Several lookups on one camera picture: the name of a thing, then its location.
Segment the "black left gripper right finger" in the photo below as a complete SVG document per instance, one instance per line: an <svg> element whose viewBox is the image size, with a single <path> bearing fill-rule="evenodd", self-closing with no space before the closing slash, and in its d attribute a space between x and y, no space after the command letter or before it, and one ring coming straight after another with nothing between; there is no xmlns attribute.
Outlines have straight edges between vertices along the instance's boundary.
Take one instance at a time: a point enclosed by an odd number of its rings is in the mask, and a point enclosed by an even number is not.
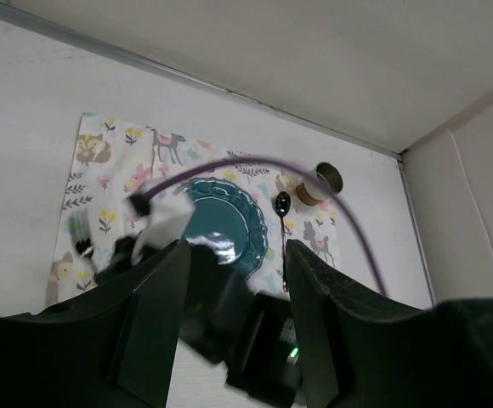
<svg viewBox="0 0 493 408"><path fill-rule="evenodd" d="M416 309L286 245L310 407L493 407L493 298Z"/></svg>

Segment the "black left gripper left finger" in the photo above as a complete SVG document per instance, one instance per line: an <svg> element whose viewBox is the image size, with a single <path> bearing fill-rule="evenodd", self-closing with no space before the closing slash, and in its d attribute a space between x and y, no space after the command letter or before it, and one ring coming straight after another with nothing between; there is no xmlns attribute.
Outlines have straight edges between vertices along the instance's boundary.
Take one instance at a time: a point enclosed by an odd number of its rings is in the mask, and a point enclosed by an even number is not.
<svg viewBox="0 0 493 408"><path fill-rule="evenodd" d="M189 272L176 241L39 314L0 317L0 407L163 407Z"/></svg>

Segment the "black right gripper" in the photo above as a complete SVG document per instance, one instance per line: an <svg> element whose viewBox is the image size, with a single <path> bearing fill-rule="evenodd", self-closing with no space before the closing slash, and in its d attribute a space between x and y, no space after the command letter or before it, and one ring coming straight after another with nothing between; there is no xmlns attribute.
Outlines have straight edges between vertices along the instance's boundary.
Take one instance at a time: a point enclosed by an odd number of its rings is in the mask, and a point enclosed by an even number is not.
<svg viewBox="0 0 493 408"><path fill-rule="evenodd" d="M293 405L302 375L290 304L252 292L243 276L207 246L175 241L130 260L136 237L120 238L102 288L133 282L96 406L164 406L176 348L224 365L226 384L271 406Z"/></svg>

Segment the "teal scalloped plate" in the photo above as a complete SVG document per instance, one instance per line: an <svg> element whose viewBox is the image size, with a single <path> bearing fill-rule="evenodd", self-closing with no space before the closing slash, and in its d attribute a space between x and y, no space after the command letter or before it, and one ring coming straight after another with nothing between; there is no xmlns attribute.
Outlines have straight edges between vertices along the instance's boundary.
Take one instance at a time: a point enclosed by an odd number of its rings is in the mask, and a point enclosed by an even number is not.
<svg viewBox="0 0 493 408"><path fill-rule="evenodd" d="M220 264L249 279L261 269L269 249L264 214L249 193L219 178L193 178L184 192L195 210L183 237L209 247Z"/></svg>

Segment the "black fork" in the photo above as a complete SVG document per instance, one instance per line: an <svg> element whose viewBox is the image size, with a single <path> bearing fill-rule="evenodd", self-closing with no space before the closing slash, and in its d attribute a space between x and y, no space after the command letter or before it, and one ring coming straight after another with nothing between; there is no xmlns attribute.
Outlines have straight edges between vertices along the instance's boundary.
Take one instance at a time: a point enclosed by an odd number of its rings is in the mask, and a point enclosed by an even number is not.
<svg viewBox="0 0 493 408"><path fill-rule="evenodd" d="M72 212L67 220L71 242L80 258L92 259L94 245L86 209Z"/></svg>

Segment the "black slotted spoon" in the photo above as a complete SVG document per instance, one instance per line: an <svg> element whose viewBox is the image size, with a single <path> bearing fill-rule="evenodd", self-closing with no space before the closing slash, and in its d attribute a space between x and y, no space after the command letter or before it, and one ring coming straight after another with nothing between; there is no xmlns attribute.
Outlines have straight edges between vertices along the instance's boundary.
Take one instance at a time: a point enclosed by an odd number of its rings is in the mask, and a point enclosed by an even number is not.
<svg viewBox="0 0 493 408"><path fill-rule="evenodd" d="M291 208L291 197L288 192L281 191L277 194L274 200L273 208L275 214L280 220L280 237L282 251L282 288L284 292L288 292L287 268L286 268L286 226L285 217Z"/></svg>

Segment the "animal print cloth placemat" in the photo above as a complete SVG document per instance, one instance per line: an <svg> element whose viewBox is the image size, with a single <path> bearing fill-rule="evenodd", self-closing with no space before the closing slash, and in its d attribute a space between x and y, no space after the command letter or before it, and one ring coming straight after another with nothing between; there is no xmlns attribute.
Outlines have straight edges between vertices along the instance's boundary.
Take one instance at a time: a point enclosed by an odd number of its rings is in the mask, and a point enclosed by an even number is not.
<svg viewBox="0 0 493 408"><path fill-rule="evenodd" d="M145 221L137 219L127 197L145 182L161 182L184 170L221 158L237 157L224 147L166 133L115 117L82 116L60 216L60 231L51 263L45 303L54 305L94 288L94 271L110 262L115 241L137 235ZM269 249L263 265L248 280L258 290L282 294L281 224L273 208L281 191L294 194L299 177L264 164L234 164L196 178L230 181L251 195L268 227ZM67 220L86 209L92 234L92 259L80 258L71 242ZM285 217L286 238L302 241L323 261L339 267L336 209L329 200L309 207L292 199Z"/></svg>

